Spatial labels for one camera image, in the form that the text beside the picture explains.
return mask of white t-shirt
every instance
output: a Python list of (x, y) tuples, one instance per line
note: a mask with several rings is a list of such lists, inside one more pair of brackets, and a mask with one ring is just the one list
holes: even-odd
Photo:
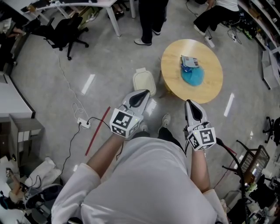
[(237, 0), (216, 0), (216, 5), (225, 7), (231, 11), (239, 11)]
[(52, 207), (52, 223), (79, 217), (84, 224), (228, 224), (214, 190), (190, 180), (186, 157), (175, 144), (140, 137), (128, 142), (112, 176), (101, 184), (81, 164)]

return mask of concrete floor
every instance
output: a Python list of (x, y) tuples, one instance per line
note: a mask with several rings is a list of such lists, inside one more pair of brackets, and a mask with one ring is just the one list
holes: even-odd
[[(206, 6), (199, 7), (190, 3), (189, 8), (200, 14)], [(61, 17), (59, 13), (55, 16), (56, 20)], [(90, 47), (85, 49), (83, 45), (74, 44), (72, 61), (67, 60), (66, 49), (62, 52), (53, 50), (42, 37), (30, 35), (19, 55), (18, 66), (14, 69), (12, 78), (36, 111), (36, 118), (45, 127), (41, 148), (36, 153), (41, 158), (50, 156), (62, 168), (69, 154), (70, 140), (78, 129), (71, 108), (72, 103), (78, 102), (68, 89), (56, 54), (60, 57), (66, 78), (90, 117), (101, 119), (106, 109), (109, 106), (112, 108), (105, 119), (108, 123), (113, 108), (133, 90), (132, 77), (135, 69), (146, 67), (157, 81), (161, 56), (169, 44), (178, 39), (194, 39), (205, 43), (204, 38), (193, 29), (194, 19), (195, 16), (186, 8), (185, 0), (170, 1), (167, 22), (164, 23), (161, 35), (154, 37), (152, 46), (139, 46), (133, 43), (135, 38), (141, 36), (138, 13), (136, 19), (132, 19), (130, 13), (126, 12), (125, 17), (119, 20), (122, 36), (117, 37), (106, 11), (102, 10), (95, 21), (88, 23), (89, 32), (81, 36), (81, 40), (88, 42)], [(279, 89), (268, 90), (262, 81), (262, 50), (255, 40), (248, 40), (240, 33), (238, 37), (242, 45), (234, 43), (228, 37), (227, 29), (222, 26), (211, 33), (216, 45), (213, 51), (223, 68), (224, 83), (219, 95), (203, 104), (203, 107), (215, 127), (216, 136), (236, 151), (239, 157), (244, 154), (244, 149), (236, 143), (237, 139), (249, 148), (265, 145), (266, 135), (262, 133), (265, 118), (278, 117), (280, 92)], [(84, 96), (81, 90), (90, 74), (96, 74), (95, 81)], [(157, 94), (148, 105), (148, 109), (153, 112), (150, 116), (146, 113), (145, 118), (152, 136), (155, 137), (162, 116), (169, 112), (172, 115), (170, 130), (184, 146), (184, 101), (173, 95), (159, 99), (163, 90), (161, 80)], [(224, 117), (231, 93), (235, 98), (228, 117)], [(77, 116), (87, 118), (84, 113), (77, 113)], [(64, 180), (72, 175), (75, 165), (86, 162), (111, 135), (110, 130), (102, 125), (89, 155), (85, 157), (98, 124), (99, 121), (93, 120), (90, 130), (82, 129), (75, 137), (72, 155), (62, 174)], [(221, 166), (228, 166), (232, 158), (219, 146), (206, 151), (206, 157), (211, 184), (214, 186), (225, 172)], [(216, 187), (218, 196), (224, 197), (228, 191), (236, 190), (238, 185), (239, 177), (229, 172)]]

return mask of blue cloth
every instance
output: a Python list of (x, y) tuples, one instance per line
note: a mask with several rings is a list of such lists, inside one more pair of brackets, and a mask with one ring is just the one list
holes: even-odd
[(192, 86), (199, 86), (202, 84), (204, 79), (204, 70), (201, 67), (198, 68), (190, 68), (188, 72), (186, 72), (183, 68), (181, 69), (181, 76), (184, 81)]

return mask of black pants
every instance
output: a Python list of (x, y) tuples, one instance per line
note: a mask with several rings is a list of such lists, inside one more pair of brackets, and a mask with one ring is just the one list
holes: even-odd
[(238, 14), (238, 11), (234, 12), (222, 6), (214, 6), (203, 12), (193, 23), (202, 32), (206, 32), (209, 26), (211, 30), (215, 31), (222, 21), (237, 20)]
[(142, 41), (152, 43), (152, 29), (160, 32), (165, 21), (168, 0), (139, 0), (139, 15), (143, 30)]
[[(150, 137), (150, 134), (146, 131), (141, 131), (141, 132), (136, 133), (132, 137), (132, 139), (139, 138), (139, 137)], [(162, 127), (159, 130), (157, 138), (165, 140), (165, 141), (173, 142), (174, 144), (178, 145), (183, 150), (181, 144), (172, 136), (171, 132), (167, 128)]]

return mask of red tape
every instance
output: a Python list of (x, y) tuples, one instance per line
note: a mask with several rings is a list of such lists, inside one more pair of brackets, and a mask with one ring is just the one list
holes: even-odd
[(91, 142), (89, 143), (89, 146), (88, 146), (88, 148), (87, 148), (87, 151), (86, 151), (85, 156), (88, 155), (88, 152), (89, 152), (89, 150), (91, 149), (91, 145), (92, 145), (92, 143), (93, 143), (93, 140), (95, 139), (95, 136), (97, 135), (97, 132), (99, 131), (99, 129), (100, 129), (100, 127), (101, 127), (101, 124), (103, 123), (102, 121), (103, 121), (103, 120), (105, 119), (105, 117), (107, 116), (107, 114), (108, 114), (110, 108), (111, 108), (111, 107), (108, 107), (108, 108), (107, 108), (105, 114), (103, 115), (101, 121), (99, 122), (98, 127), (97, 127), (97, 129), (96, 129), (96, 131), (95, 131), (95, 133), (94, 133), (94, 135), (93, 135), (93, 137), (92, 137), (92, 139), (91, 139)]

